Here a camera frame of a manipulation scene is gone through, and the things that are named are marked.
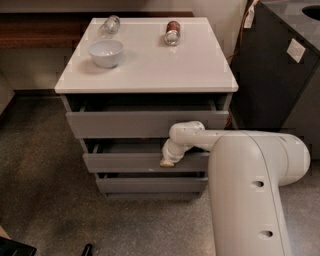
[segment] white tabletop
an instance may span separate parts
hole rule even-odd
[[[98,40],[105,21],[94,18],[62,73],[57,93],[235,92],[237,82],[206,18],[175,18],[181,25],[178,46],[164,34],[172,18],[121,18],[113,39],[124,45],[113,69],[96,66],[87,48]]]

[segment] white tag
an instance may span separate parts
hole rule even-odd
[[[253,23],[253,18],[254,18],[254,5],[252,4],[249,8],[249,13],[248,16],[244,22],[244,28],[251,28],[252,23]]]
[[[302,59],[302,56],[305,52],[306,48],[304,48],[301,44],[297,42],[294,38],[292,38],[287,53],[297,62],[299,63]]]

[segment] drawer front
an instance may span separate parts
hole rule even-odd
[[[89,172],[206,172],[209,153],[187,153],[174,167],[161,167],[161,153],[84,154]]]
[[[101,193],[203,192],[207,178],[105,178],[96,180]]]
[[[200,121],[207,129],[223,129],[228,111],[134,111],[68,112],[67,120],[76,138],[168,137],[179,122]]]

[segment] can lid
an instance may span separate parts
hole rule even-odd
[[[166,33],[164,40],[168,45],[177,45],[179,42],[180,34],[176,30],[170,30]]]

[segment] floor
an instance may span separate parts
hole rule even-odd
[[[0,225],[41,256],[213,256],[209,197],[109,200],[58,97],[18,96],[0,120]],[[280,190],[294,256],[319,256],[320,162]]]

